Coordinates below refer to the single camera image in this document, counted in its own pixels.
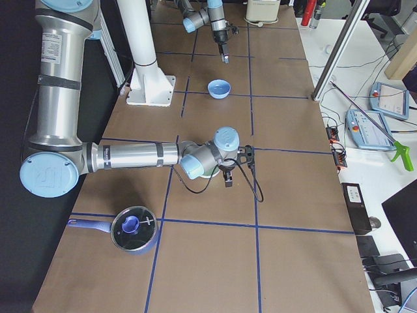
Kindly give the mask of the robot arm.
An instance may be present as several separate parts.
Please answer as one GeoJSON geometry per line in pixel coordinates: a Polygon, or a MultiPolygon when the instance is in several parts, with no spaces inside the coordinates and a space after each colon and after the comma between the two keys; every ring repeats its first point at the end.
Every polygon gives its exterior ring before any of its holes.
{"type": "MultiPolygon", "coordinates": [[[[145,1],[116,2],[133,57],[127,103],[167,107],[176,77],[166,76],[158,66],[147,5],[145,1]]],[[[189,1],[175,4],[188,32],[210,24],[222,61],[228,63],[229,33],[237,30],[225,19],[223,2],[207,1],[199,11],[189,1]]],[[[30,152],[20,168],[20,180],[29,192],[55,198],[73,189],[85,173],[178,163],[189,179],[209,175],[211,180],[216,171],[223,171],[226,186],[231,186],[230,171],[238,165],[239,154],[238,133],[231,127],[221,127],[201,145],[193,141],[83,143],[77,136],[83,53],[85,41],[101,31],[100,1],[35,1],[35,8],[43,31],[38,120],[36,133],[29,139],[30,152]]]]}
{"type": "Polygon", "coordinates": [[[223,2],[221,0],[208,0],[207,6],[195,10],[189,1],[174,1],[183,16],[183,26],[188,33],[192,33],[204,25],[210,25],[212,36],[218,45],[222,61],[229,63],[229,24],[225,19],[223,2]]]}

